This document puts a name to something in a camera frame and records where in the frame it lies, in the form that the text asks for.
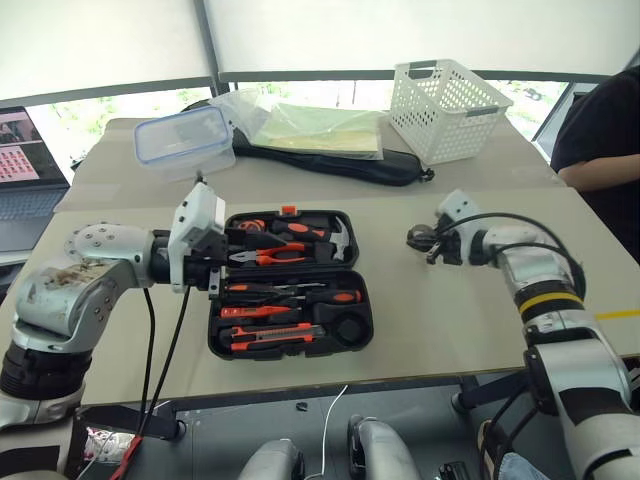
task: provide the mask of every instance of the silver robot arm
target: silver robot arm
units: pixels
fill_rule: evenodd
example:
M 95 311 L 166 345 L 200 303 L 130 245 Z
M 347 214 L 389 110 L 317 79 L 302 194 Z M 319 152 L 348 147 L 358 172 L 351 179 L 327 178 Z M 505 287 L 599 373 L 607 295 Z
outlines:
M 226 244 L 224 201 L 203 181 L 176 210 L 170 233 L 107 223 L 74 231 L 67 256 L 18 290 L 0 373 L 0 454 L 31 444 L 13 427 L 57 422 L 80 405 L 92 350 L 126 290 L 170 283 L 175 292 L 194 285 L 217 295 L 211 285 Z
M 550 244 L 537 228 L 486 228 L 481 219 L 447 228 L 479 213 L 463 192 L 450 194 L 436 212 L 439 226 L 426 233 L 427 261 L 444 252 L 445 262 L 489 262 L 503 272 L 524 324 L 531 393 L 541 412 L 559 416 L 576 477 L 637 479 L 640 417 L 629 408 L 628 373 L 576 294 L 579 279 L 553 251 L 523 246 L 496 254 L 514 243 Z

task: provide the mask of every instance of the laptop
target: laptop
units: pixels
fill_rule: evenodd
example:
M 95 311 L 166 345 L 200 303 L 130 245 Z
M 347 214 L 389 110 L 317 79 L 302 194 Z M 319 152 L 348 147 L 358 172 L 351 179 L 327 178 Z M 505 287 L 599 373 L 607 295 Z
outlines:
M 25 108 L 0 108 L 0 253 L 31 250 L 68 189 Z

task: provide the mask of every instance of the yellow stripe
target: yellow stripe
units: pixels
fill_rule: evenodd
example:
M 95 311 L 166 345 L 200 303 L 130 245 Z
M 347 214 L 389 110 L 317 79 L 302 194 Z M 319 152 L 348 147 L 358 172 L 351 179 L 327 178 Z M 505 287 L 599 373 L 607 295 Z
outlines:
M 614 318 L 640 317 L 640 310 L 620 310 L 619 312 L 596 313 L 596 320 L 612 320 Z
M 520 308 L 518 309 L 520 312 L 520 315 L 522 315 L 524 312 L 529 310 L 531 307 L 538 305 L 539 303 L 542 303 L 542 302 L 548 302 L 549 300 L 573 300 L 575 302 L 582 304 L 582 300 L 580 300 L 580 297 L 577 297 L 572 293 L 566 293 L 566 292 L 543 293 L 542 295 L 538 295 L 537 297 L 530 298 L 529 300 L 524 302 L 522 305 L 520 305 Z

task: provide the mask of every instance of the plastic bag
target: plastic bag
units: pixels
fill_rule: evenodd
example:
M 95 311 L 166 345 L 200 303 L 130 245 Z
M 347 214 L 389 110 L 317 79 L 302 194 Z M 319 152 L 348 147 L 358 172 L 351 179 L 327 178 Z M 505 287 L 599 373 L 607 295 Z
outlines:
M 251 145 L 274 150 L 381 160 L 377 111 L 291 105 L 257 90 L 238 90 L 209 101 Z

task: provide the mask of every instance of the laptop screen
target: laptop screen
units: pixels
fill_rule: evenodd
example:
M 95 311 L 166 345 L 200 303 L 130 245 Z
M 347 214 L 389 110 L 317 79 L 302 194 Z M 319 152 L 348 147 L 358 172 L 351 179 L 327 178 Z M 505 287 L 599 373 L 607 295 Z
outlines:
M 67 185 L 23 107 L 0 108 L 0 190 Z

